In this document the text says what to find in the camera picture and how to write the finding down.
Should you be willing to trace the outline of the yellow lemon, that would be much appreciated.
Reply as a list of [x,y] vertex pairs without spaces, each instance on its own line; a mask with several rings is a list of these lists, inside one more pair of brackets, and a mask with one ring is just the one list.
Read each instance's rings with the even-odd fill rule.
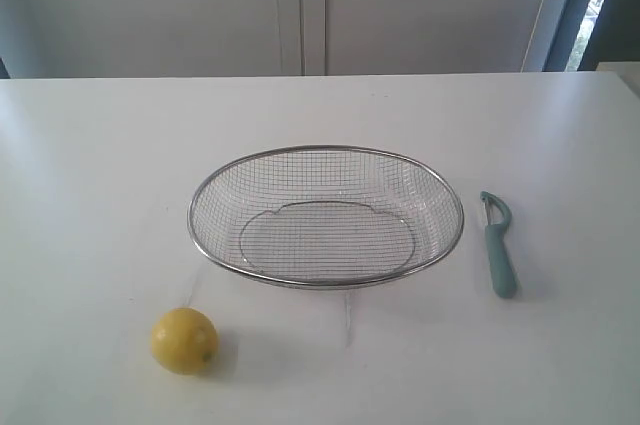
[[204,372],[218,351],[216,328],[203,313],[174,308],[153,326],[151,355],[164,369],[181,375]]

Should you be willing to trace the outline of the teal handled peeler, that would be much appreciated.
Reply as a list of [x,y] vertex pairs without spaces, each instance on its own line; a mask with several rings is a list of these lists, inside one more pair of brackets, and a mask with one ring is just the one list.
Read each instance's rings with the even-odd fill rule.
[[[484,238],[492,287],[498,297],[511,299],[517,293],[518,284],[504,242],[504,237],[511,224],[512,213],[503,200],[487,191],[480,193],[480,199],[484,204],[487,218],[487,225],[484,228]],[[492,222],[491,209],[493,207],[497,208],[501,214],[500,222]]]

